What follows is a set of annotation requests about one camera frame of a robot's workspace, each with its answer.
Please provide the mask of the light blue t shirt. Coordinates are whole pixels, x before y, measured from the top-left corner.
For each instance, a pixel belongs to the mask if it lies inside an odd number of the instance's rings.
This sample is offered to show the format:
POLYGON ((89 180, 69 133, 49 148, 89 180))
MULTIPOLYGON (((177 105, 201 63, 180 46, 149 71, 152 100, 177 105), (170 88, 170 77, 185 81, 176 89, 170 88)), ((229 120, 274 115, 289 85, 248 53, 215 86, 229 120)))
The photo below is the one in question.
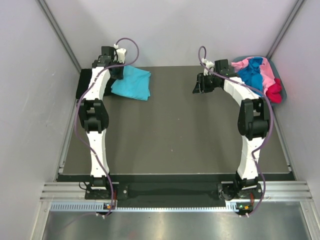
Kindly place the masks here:
POLYGON ((147 101, 151 73, 133 66, 125 66, 123 79, 117 79, 111 86, 111 93, 134 100, 147 101))

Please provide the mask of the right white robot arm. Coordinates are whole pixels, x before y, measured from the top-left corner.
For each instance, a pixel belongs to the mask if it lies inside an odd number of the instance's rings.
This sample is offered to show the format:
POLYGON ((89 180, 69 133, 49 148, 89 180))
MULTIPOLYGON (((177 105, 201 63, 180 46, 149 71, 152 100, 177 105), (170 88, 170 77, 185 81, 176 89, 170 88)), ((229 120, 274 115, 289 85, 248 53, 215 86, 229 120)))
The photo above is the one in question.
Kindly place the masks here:
POLYGON ((239 105, 237 129, 242 136, 242 150, 239 167, 232 185, 224 185, 220 195, 225 200, 245 198, 259 188, 258 168, 260 147, 272 128, 268 101, 242 81, 234 72, 228 60, 209 61, 200 59, 204 68, 197 75, 194 94, 210 93, 221 88, 239 105))

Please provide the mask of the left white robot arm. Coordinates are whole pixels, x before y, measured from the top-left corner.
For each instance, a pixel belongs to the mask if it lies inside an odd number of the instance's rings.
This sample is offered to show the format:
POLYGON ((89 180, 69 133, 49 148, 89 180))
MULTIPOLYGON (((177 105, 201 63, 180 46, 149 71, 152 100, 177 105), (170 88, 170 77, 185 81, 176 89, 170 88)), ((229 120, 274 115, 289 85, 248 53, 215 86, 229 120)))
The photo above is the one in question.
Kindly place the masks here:
POLYGON ((90 150, 90 180, 86 187, 88 200, 113 200, 114 187, 106 158, 106 133, 109 115, 103 103, 108 82, 123 77, 123 64, 127 50, 117 44, 102 46, 101 55, 92 63, 87 90, 79 98, 78 117, 84 129, 90 150))

